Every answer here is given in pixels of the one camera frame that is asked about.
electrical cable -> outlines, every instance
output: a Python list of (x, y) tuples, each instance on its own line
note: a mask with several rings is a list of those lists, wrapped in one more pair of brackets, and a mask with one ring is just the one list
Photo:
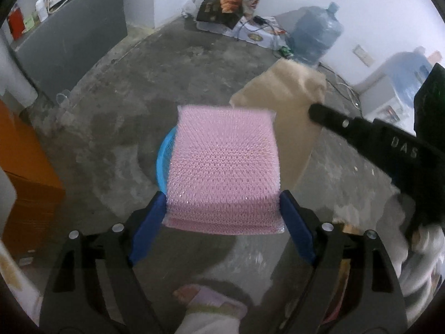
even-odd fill
[(273, 41), (273, 47), (272, 47), (272, 55), (276, 57), (277, 59), (281, 59), (281, 55), (276, 55), (275, 52), (278, 51), (278, 48), (280, 47), (279, 41), (278, 41), (278, 34), (275, 31), (275, 28), (271, 24), (270, 21), (266, 20), (266, 24), (272, 29), (272, 32), (274, 33), (274, 41)]
[(255, 32), (255, 31), (258, 31), (258, 30), (263, 30), (266, 27), (267, 26), (261, 26), (259, 29), (256, 29), (256, 30), (249, 30), (248, 28), (246, 28), (246, 30), (249, 31), (249, 32)]
[(250, 18), (249, 20), (246, 20), (244, 23), (241, 24), (241, 26), (239, 27), (239, 29), (236, 33), (236, 41), (239, 41), (239, 33), (241, 32), (241, 29), (244, 27), (245, 24), (247, 24), (251, 20), (252, 20), (252, 18)]
[[(361, 117), (363, 117), (363, 112), (361, 109), (361, 103), (360, 103), (360, 99), (358, 97), (358, 94), (354, 91), (354, 89), (352, 89), (348, 84), (346, 84), (346, 81), (340, 77), (335, 71), (331, 70), (330, 68), (328, 68), (327, 66), (324, 66), (323, 64), (319, 63), (319, 66), (323, 69), (328, 70), (329, 72), (331, 72), (332, 74), (334, 74), (335, 77), (335, 85), (333, 83), (331, 83), (330, 81), (329, 84), (331, 84), (331, 86), (337, 91), (337, 93), (339, 93), (344, 99), (346, 99), (348, 102), (350, 102), (355, 109), (357, 109), (360, 112)], [(344, 81), (344, 83), (338, 82), (337, 81), (337, 77), (339, 77), (341, 80)], [(336, 85), (344, 85), (347, 89), (349, 98), (346, 97)]]

tan towel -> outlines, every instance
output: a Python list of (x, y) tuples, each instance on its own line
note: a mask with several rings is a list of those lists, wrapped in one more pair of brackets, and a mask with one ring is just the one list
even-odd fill
[(234, 107), (276, 112), (274, 130), (280, 157), (281, 189), (291, 190), (303, 174), (321, 127), (308, 109), (324, 102), (326, 76), (291, 60), (280, 59), (230, 99)]

orange box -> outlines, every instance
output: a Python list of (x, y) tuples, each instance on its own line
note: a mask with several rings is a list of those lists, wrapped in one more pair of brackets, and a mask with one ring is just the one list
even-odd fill
[(13, 256), (37, 249), (65, 196), (36, 133), (0, 101), (0, 166), (17, 191), (2, 240)]

white cloth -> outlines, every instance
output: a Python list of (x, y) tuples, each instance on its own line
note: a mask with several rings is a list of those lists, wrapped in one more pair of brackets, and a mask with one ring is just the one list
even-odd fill
[(214, 313), (190, 313), (175, 334), (238, 334), (239, 319)]
[[(411, 209), (415, 203), (411, 200)], [(377, 222), (377, 232), (389, 255), (395, 273), (399, 278), (402, 294), (408, 299), (406, 302), (406, 315), (408, 322), (413, 322), (424, 310), (431, 297), (431, 274), (437, 262), (443, 256), (445, 236), (438, 225), (419, 227), (420, 240), (411, 249), (414, 255), (408, 258), (409, 244), (400, 231), (406, 213), (399, 196), (394, 195), (385, 204), (383, 215)]]

pink cloth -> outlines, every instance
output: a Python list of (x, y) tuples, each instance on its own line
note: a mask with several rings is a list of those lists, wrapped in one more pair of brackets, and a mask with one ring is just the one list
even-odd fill
[(268, 110), (179, 108), (164, 224), (221, 235), (284, 232)]

